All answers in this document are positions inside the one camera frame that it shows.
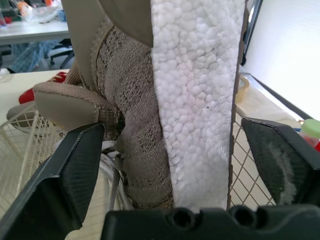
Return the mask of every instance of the person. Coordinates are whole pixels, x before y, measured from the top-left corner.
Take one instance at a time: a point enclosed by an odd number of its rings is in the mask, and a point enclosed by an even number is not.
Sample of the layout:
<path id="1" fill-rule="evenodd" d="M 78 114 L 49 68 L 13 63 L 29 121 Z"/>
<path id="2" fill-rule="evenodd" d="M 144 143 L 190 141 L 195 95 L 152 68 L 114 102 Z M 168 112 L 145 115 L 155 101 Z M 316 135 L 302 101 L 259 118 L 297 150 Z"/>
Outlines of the person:
<path id="1" fill-rule="evenodd" d="M 11 45 L 12 54 L 16 59 L 8 68 L 2 68 L 0 74 L 31 72 L 45 54 L 48 54 L 58 44 L 58 40 L 48 40 Z"/>

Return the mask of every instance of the plastic bag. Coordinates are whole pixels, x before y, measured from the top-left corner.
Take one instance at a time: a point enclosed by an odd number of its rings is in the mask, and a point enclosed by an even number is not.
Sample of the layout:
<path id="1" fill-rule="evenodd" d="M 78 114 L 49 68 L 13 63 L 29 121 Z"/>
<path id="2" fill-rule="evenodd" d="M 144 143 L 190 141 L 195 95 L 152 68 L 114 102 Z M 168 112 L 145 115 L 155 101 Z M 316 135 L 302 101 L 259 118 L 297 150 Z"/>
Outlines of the plastic bag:
<path id="1" fill-rule="evenodd" d="M 23 20 L 36 23 L 47 23 L 52 21 L 58 15 L 58 12 L 63 9 L 61 0 L 54 0 L 50 6 L 35 8 L 32 8 L 25 2 L 20 2 L 19 5 L 18 8 Z"/>

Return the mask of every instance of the wire mesh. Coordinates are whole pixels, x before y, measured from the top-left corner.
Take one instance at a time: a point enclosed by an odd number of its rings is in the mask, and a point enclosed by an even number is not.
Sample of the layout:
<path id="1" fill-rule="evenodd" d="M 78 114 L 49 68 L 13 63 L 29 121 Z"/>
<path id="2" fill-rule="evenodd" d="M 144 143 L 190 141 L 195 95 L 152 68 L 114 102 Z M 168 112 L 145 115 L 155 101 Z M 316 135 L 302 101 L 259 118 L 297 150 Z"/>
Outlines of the wire mesh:
<path id="1" fill-rule="evenodd" d="M 60 139 L 35 105 L 0 126 L 0 219 Z"/>
<path id="2" fill-rule="evenodd" d="M 241 128 L 241 119 L 242 117 L 236 114 L 233 124 L 235 143 L 232 155 L 231 205 L 245 205 L 253 210 L 258 206 L 275 205 L 259 176 L 245 131 Z"/>

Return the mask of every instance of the white wall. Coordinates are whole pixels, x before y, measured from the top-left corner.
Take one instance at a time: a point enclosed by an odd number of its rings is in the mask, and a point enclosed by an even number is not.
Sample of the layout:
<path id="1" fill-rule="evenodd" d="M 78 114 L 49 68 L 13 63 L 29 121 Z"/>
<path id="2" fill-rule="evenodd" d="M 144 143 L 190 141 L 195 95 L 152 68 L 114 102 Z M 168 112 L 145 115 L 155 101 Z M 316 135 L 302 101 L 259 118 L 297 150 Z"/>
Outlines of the white wall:
<path id="1" fill-rule="evenodd" d="M 244 68 L 320 120 L 320 0 L 264 0 Z"/>

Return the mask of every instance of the screw hole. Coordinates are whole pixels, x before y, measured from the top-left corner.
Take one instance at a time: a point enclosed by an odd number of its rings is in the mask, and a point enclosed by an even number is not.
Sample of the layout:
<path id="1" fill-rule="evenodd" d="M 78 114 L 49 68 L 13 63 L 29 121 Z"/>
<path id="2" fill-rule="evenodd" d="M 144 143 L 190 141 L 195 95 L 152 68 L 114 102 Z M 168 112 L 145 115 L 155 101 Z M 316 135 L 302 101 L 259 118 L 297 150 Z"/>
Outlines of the screw hole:
<path id="1" fill-rule="evenodd" d="M 190 230 L 196 224 L 195 215 L 188 209 L 178 208 L 172 214 L 170 222 L 180 230 Z"/>
<path id="2" fill-rule="evenodd" d="M 244 227 L 255 228 L 257 225 L 256 215 L 249 208 L 244 206 L 236 206 L 231 209 L 233 218 Z"/>

